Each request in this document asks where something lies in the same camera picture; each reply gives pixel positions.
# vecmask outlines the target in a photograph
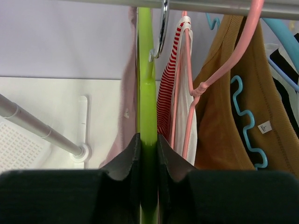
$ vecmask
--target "closet rod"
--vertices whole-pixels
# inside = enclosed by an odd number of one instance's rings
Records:
[[[134,7],[161,8],[162,0],[66,0]],[[170,9],[247,15],[251,0],[171,0]],[[261,17],[299,20],[299,0],[265,0]]]

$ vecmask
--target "white wall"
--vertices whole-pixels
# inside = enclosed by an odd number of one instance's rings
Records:
[[[188,15],[196,77],[216,29],[209,29],[204,13]],[[171,11],[165,48],[156,63],[158,79],[180,17],[181,11]],[[155,39],[159,20],[160,10],[154,9]],[[264,23],[263,28],[265,42],[278,43]],[[53,0],[0,1],[0,76],[121,79],[130,43],[128,7]]]

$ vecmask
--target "blue hanger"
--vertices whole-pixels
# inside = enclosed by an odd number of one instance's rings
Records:
[[[288,27],[279,19],[263,18],[282,43],[297,72],[299,72],[299,44]]]
[[[255,120],[254,120],[254,116],[252,114],[252,112],[250,110],[245,110],[245,111],[240,111],[240,108],[239,108],[239,105],[238,105],[238,102],[237,102],[237,96],[242,92],[243,90],[243,82],[242,82],[242,79],[240,76],[234,76],[230,83],[232,84],[235,80],[238,81],[239,83],[239,88],[238,90],[233,94],[233,102],[234,102],[234,105],[235,105],[235,109],[237,110],[237,113],[239,116],[244,116],[244,115],[248,115],[249,118],[250,118],[250,124],[249,125],[246,125],[244,128],[243,128],[243,135],[244,135],[244,138],[245,138],[245,142],[246,142],[246,146],[248,148],[249,151],[251,152],[254,152],[254,153],[259,153],[263,159],[263,163],[256,163],[254,164],[254,167],[256,168],[256,170],[258,168],[266,168],[268,166],[268,159],[267,159],[267,156],[265,154],[265,152],[260,149],[260,148],[252,148],[251,147],[251,144],[249,142],[249,138],[248,138],[248,135],[247,135],[247,131],[251,128],[254,127],[255,125]]]
[[[213,30],[215,28],[215,24],[217,24],[217,30],[219,29],[220,20],[218,17],[213,19],[213,22],[212,22],[209,13],[206,13],[206,20],[207,20],[207,23],[209,24],[210,30]]]
[[[293,82],[269,57],[267,57],[268,63],[272,68],[296,91],[299,92],[299,86]]]

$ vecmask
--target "brown garment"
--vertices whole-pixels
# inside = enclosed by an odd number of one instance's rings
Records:
[[[245,20],[242,16],[223,17],[204,66],[193,83],[194,88],[228,60]],[[251,110],[256,121],[255,126],[248,130],[251,146],[264,150],[268,169],[288,171],[299,177],[299,140],[272,80],[260,24],[239,63],[211,85],[197,105],[195,167],[244,170],[254,169],[253,163],[262,163],[258,153],[253,153],[254,157],[250,154],[251,162],[240,137],[242,128],[250,123],[248,115],[240,117],[232,113],[235,106],[231,104],[231,98],[238,85],[231,86],[230,80],[235,75],[243,81],[243,91],[237,97],[239,107],[241,111]],[[266,121],[270,121],[272,130],[262,134],[257,126]]]

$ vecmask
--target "hanger hook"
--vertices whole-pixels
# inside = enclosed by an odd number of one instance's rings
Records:
[[[170,0],[163,0],[162,4],[162,14],[160,19],[160,34],[159,34],[159,42],[158,46],[155,49],[150,50],[149,52],[149,61],[152,62],[154,58],[159,58],[165,43],[166,32],[167,32],[167,24],[168,24],[168,17],[169,17],[169,1]]]

